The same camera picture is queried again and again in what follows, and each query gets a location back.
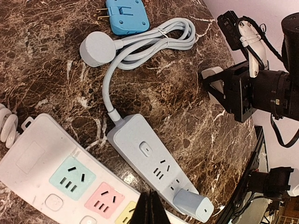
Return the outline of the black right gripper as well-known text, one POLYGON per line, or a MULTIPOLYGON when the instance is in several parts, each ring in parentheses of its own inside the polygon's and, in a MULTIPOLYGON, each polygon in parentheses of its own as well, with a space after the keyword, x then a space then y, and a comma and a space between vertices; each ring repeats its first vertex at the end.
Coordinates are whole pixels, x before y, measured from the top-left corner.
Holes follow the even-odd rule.
POLYGON ((249 75, 249 63, 236 64, 222 72, 203 79, 210 99, 233 114, 235 121, 244 123, 256 109, 252 106, 253 81, 249 75), (211 85, 214 81, 222 85, 211 85))

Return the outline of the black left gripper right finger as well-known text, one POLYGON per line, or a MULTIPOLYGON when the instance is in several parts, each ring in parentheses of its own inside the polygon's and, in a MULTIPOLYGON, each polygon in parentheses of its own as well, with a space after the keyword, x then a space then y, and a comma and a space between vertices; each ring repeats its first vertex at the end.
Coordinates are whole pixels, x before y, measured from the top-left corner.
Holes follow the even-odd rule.
POLYGON ((150 193, 150 223, 170 224, 168 216, 156 191, 152 191, 150 193))

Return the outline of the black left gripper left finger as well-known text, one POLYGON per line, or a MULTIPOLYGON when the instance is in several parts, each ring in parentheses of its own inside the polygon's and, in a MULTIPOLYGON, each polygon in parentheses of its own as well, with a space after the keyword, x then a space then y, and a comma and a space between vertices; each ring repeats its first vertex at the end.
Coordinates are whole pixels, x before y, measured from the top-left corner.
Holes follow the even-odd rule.
POLYGON ((142 192, 130 220, 131 224, 150 224, 150 195, 142 192))

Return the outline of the grey-blue power strip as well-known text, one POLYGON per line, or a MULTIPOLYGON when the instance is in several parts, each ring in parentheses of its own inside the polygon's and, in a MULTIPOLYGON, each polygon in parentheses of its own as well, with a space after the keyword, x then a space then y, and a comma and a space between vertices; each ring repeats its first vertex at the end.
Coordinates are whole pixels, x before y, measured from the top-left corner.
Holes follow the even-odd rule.
POLYGON ((150 31, 119 40, 95 31, 82 41, 79 48, 87 65, 109 64, 103 79, 102 96, 115 126, 107 135, 108 141, 133 170, 178 212, 173 204, 175 195, 181 189, 199 195, 198 191, 142 115, 122 117, 118 113, 110 99, 109 85, 117 68, 132 70, 160 50, 189 50, 194 43, 194 24, 186 18, 173 18, 150 31))

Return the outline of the white multicolour power strip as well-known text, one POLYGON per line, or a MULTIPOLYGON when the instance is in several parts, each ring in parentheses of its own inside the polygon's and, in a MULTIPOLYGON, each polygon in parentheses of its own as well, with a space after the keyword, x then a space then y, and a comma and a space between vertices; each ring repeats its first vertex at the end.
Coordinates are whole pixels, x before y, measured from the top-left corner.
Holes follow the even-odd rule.
POLYGON ((8 152, 0 180, 60 224, 127 224, 140 193, 83 149, 50 115, 18 117, 0 107, 0 140, 8 152))

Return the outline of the blue plug adapter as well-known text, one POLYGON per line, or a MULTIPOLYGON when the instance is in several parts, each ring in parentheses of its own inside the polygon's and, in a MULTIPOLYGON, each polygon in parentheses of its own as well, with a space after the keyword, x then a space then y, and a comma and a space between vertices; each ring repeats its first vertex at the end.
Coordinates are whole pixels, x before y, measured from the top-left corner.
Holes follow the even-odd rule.
POLYGON ((98 19, 108 18, 110 27, 115 35, 135 35, 146 32, 150 22, 141 0, 107 0, 105 8, 96 12, 106 11, 107 15, 98 19))

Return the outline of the white cube charger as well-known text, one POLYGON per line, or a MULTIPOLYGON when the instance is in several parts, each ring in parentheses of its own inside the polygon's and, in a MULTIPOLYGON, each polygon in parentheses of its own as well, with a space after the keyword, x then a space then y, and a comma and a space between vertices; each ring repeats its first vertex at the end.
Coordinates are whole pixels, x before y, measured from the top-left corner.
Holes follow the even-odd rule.
MULTIPOLYGON (((220 72, 222 72, 223 69, 219 66, 216 67, 211 67, 208 69, 205 69, 201 72, 203 79, 206 79, 207 77, 213 76, 215 74, 218 74, 220 72)), ((222 85, 222 81, 218 80, 218 81, 214 81, 210 84, 214 89, 216 89, 217 91, 223 93, 223 85, 222 85)), ((215 104, 219 104, 220 102, 211 94, 208 93, 210 100, 215 103, 215 104)))

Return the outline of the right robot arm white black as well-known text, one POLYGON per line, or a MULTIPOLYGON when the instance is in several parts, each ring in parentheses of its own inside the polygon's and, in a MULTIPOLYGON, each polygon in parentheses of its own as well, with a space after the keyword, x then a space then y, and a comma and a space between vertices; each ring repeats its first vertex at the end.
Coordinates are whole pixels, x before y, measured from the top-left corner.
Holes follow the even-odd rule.
POLYGON ((271 126, 279 144, 293 146, 295 134, 284 143, 276 120, 299 118, 299 15, 282 22, 282 51, 268 41, 265 25, 227 11, 217 23, 232 50, 240 50, 245 61, 227 69, 213 67, 202 71, 203 85, 211 101, 222 105, 238 122, 245 122, 256 110, 270 113, 271 126))

